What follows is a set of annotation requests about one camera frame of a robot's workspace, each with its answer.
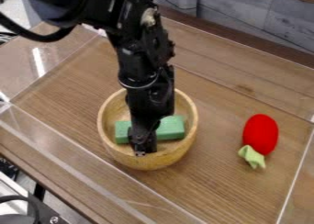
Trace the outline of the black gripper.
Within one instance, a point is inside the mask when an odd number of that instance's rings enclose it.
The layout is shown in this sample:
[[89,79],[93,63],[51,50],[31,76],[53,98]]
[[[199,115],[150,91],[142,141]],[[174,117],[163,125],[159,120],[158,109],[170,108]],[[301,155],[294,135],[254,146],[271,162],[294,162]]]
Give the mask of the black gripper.
[[143,157],[158,151],[159,121],[174,113],[174,68],[164,65],[148,73],[120,68],[117,80],[127,90],[131,115],[127,141],[135,156]]

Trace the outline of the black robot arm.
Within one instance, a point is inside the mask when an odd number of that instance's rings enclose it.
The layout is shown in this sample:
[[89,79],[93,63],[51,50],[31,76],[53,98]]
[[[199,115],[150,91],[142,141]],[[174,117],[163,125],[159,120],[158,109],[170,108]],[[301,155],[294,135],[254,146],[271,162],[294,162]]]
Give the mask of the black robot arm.
[[175,43],[154,0],[28,0],[44,22],[57,27],[39,35],[0,12],[0,26],[40,42],[63,39],[87,24],[105,31],[116,51],[120,85],[127,89],[131,127],[127,140],[138,156],[158,150],[158,126],[174,113]]

